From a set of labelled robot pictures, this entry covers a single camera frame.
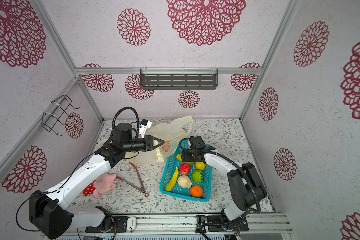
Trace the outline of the yellow round fruit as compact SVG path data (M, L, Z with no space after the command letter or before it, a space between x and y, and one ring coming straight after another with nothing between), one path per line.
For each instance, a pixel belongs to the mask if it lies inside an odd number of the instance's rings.
M204 164L204 163L195 163L195 167L196 167L197 170L203 171L203 170L206 169L206 164Z

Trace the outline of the green yellow mango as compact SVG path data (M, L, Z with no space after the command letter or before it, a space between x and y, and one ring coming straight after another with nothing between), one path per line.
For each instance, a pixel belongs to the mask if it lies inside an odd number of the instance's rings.
M177 160L179 160L180 162L184 162L182 159L182 154L177 154L176 156ZM194 162L185 162L186 164L188 164L189 166L193 166L195 163Z

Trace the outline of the red bumpy fruit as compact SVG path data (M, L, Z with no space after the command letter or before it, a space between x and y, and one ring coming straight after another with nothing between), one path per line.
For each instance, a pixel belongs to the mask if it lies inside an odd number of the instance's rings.
M179 173L183 176L187 176L192 170L192 167L186 163L181 164L179 168Z

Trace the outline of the green bumpy fruit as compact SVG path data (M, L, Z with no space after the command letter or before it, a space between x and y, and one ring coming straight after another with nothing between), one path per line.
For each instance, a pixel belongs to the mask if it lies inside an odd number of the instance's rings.
M204 174L203 174L203 171L201 170L195 170L193 173L192 173L192 180L193 182L197 183L197 184L200 184L204 181Z

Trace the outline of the cream plastic bag orange print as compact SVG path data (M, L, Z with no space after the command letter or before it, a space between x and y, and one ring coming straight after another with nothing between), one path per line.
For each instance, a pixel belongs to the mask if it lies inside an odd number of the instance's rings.
M159 164L175 153L180 140L187 138L193 129L193 118L185 116L175 119L169 124L159 123L150 127L145 135L151 135L165 141L165 143L153 151L138 153L126 153L126 159L133 164Z

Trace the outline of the beige pear fruit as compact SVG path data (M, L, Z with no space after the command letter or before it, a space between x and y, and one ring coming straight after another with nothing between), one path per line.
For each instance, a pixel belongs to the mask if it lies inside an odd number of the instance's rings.
M191 179L188 176L180 176L177 183L183 189L189 189L192 187Z

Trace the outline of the yellow banana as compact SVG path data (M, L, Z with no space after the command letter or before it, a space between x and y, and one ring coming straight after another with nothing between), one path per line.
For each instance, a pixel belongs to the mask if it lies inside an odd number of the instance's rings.
M173 190L173 188L175 187L175 185L177 183L178 176L179 176L179 169L176 168L171 180L166 185L166 188L165 188L166 192L171 192Z

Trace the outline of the large orange fruit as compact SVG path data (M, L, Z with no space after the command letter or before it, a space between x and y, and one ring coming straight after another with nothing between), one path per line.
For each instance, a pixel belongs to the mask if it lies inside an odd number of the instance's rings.
M190 190L190 194L193 198L201 198L204 194L203 188L200 186L192 186Z

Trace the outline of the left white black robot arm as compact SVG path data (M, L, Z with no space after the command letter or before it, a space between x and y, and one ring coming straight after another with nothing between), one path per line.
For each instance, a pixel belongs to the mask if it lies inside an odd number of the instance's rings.
M109 232L113 228L112 214L103 207L74 211L70 209L70 205L85 187L124 160L126 153L153 151L165 143L162 139L145 134L151 122L139 120L134 108L124 107L115 116L119 116L125 110L134 112L136 127L129 123L112 124L107 141L94 153L85 157L83 165L78 164L71 175L59 184L45 192L37 190L27 199L29 220L37 232L54 240L70 229L92 227Z

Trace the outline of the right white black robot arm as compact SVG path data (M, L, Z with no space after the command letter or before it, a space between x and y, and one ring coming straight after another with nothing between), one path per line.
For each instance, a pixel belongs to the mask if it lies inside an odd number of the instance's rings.
M179 147L183 161L204 163L227 176L232 202L222 210L225 221L261 213L260 201L267 197L267 191L253 164L231 160L216 148L207 146L200 136L180 140Z

